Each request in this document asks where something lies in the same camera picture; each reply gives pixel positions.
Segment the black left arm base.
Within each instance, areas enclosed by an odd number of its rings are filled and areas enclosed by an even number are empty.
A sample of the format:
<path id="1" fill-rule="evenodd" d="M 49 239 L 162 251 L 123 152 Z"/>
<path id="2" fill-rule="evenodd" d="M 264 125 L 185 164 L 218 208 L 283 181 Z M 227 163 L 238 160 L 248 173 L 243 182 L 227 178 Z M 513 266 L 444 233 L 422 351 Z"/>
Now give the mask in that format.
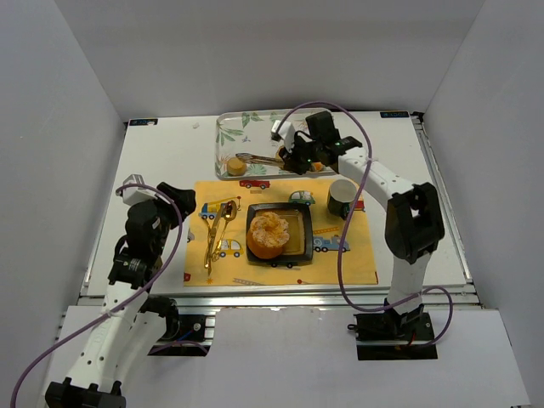
<path id="1" fill-rule="evenodd" d="M 166 329 L 159 343 L 154 345 L 151 356 L 197 356 L 205 357 L 210 345 L 207 337 L 207 319 L 204 314 L 183 314 L 177 303 L 168 297 L 151 297 L 142 306 L 141 312 L 158 313 L 165 319 Z"/>

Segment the large orange sugared bun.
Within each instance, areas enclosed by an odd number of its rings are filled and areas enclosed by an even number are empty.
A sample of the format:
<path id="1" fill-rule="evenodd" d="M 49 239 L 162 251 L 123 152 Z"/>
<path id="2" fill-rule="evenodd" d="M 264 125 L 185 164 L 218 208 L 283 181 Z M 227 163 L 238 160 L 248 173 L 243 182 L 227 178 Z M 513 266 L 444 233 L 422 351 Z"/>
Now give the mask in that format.
<path id="1" fill-rule="evenodd" d="M 280 256 L 290 239 L 288 222 L 276 212 L 262 212 L 254 217 L 246 233 L 249 250 L 260 259 Z"/>

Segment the metal serving tongs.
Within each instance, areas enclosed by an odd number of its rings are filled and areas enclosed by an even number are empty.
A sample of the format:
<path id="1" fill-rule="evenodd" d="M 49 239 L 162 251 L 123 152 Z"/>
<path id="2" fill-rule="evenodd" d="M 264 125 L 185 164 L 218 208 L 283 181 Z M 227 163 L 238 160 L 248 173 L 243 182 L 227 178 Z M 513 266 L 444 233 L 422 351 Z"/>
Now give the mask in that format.
<path id="1" fill-rule="evenodd" d="M 279 168 L 285 166 L 284 161 L 276 157 L 258 156 L 245 152 L 236 153 L 235 157 L 241 162 L 245 162 L 246 164 L 260 164 Z"/>

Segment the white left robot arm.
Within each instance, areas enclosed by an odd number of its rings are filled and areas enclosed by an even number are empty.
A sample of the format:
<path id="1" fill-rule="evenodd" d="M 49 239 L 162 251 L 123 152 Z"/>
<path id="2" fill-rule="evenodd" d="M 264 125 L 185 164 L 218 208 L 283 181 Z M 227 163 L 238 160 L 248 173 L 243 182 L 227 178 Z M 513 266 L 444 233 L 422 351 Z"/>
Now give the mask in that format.
<path id="1" fill-rule="evenodd" d="M 150 290 L 172 261 L 162 256 L 171 230 L 180 231 L 196 209 L 194 190 L 166 183 L 132 182 L 116 194 L 128 206 L 117 241 L 99 318 L 85 327 L 88 340 L 62 382 L 45 392 L 49 407 L 123 407 L 131 371 L 160 340 L 179 334 L 176 303 Z"/>

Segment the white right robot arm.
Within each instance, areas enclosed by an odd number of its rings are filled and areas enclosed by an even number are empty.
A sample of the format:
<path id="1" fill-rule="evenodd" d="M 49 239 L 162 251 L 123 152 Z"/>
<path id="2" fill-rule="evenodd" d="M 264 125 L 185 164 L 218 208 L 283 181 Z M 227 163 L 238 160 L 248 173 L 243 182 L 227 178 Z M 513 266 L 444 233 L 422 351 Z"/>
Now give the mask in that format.
<path id="1" fill-rule="evenodd" d="M 368 137 L 341 137 L 332 114 L 307 116 L 306 135 L 282 118 L 271 128 L 282 142 L 285 170 L 300 175 L 319 162 L 358 184 L 385 212 L 384 239 L 394 257 L 391 285 L 383 313 L 395 330 L 418 320 L 423 312 L 422 288 L 427 266 L 445 236 L 437 189 L 415 184 L 374 159 Z"/>

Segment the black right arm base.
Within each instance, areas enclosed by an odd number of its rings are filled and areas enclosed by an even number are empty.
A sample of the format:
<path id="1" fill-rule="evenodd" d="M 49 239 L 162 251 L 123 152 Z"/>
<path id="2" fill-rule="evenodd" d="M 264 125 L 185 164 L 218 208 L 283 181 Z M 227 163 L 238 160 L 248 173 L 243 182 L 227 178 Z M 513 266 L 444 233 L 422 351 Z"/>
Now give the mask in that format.
<path id="1" fill-rule="evenodd" d="M 436 360 L 438 351 L 429 313 L 399 330 L 390 325 L 385 313 L 355 314 L 347 325 L 354 334 L 359 361 Z"/>

